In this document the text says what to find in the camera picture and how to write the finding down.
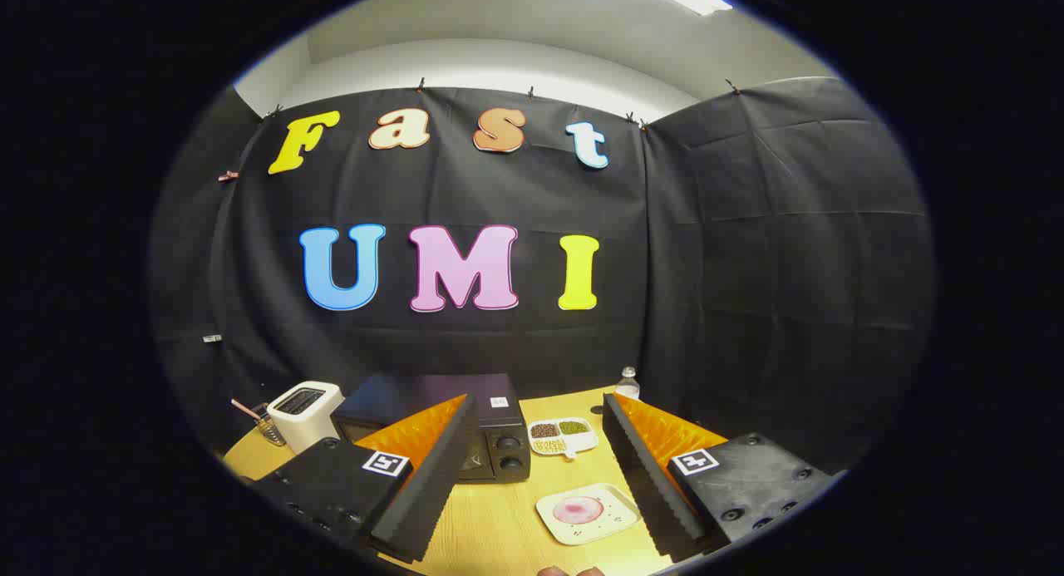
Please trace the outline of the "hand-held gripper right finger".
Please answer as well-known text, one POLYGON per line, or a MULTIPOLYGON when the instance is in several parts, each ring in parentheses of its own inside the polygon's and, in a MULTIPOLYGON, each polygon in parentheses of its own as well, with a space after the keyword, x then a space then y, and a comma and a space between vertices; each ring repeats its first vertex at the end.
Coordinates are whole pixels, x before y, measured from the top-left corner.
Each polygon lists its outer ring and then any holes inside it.
POLYGON ((839 479, 760 432, 727 439, 614 393, 602 406, 602 432, 655 549, 676 562, 759 534, 839 479))

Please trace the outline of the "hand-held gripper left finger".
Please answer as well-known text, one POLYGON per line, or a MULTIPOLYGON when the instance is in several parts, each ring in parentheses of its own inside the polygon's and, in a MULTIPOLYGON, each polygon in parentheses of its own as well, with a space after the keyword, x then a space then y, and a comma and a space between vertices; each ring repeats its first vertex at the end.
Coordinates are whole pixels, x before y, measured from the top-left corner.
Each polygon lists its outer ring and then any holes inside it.
POLYGON ((475 429, 475 396, 462 394, 358 442, 323 437, 250 488, 343 549, 419 561, 475 429))

